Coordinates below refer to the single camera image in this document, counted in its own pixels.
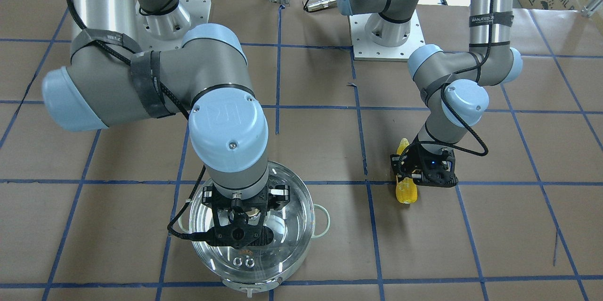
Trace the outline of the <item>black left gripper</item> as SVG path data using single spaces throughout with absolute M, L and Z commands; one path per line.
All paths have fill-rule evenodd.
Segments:
M 458 184 L 452 149 L 444 147 L 441 154 L 437 155 L 414 142 L 405 151 L 404 155 L 390 155 L 396 178 L 409 178 L 423 187 L 455 187 Z

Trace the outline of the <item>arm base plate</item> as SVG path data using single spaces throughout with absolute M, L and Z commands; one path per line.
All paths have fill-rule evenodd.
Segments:
M 384 20 L 379 14 L 349 16 L 354 59 L 359 61 L 408 61 L 425 45 L 418 14 L 402 24 Z
M 161 16 L 136 13 L 136 41 L 143 50 L 179 49 L 185 33 L 208 22 L 211 6 L 211 0 L 179 0 L 172 12 Z

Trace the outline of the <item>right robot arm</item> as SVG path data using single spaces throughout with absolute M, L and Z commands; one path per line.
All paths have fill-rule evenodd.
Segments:
M 263 246 L 275 229 L 265 217 L 290 200 L 269 184 L 269 126 L 247 57 L 220 24 L 193 25 L 184 0 L 66 0 L 79 32 L 71 64 L 48 72 L 44 104 L 63 129 L 86 131 L 183 114 L 190 142 L 209 172 L 202 203 L 207 231 L 169 232 L 211 246 Z

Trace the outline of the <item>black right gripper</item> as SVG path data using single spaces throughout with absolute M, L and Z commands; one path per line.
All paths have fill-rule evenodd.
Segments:
M 234 192 L 227 197 L 215 185 L 203 187 L 202 203 L 211 209 L 213 227 L 202 232 L 202 241 L 211 246 L 265 246 L 274 240 L 274 232 L 265 226 L 271 210 L 282 210 L 290 201 L 287 184 L 265 185 L 256 195 L 243 199 Z

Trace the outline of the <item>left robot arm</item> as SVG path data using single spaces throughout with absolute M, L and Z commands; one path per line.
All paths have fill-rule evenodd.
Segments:
M 404 43 L 419 0 L 337 0 L 345 16 L 370 14 L 366 32 L 385 47 Z M 469 50 L 446 53 L 424 45 L 408 58 L 407 66 L 429 116 L 413 141 L 391 167 L 397 183 L 413 181 L 423 187 L 454 187 L 455 150 L 466 133 L 476 138 L 485 156 L 488 148 L 473 126 L 489 105 L 485 87 L 513 81 L 522 71 L 521 53 L 510 46 L 513 0 L 470 0 Z

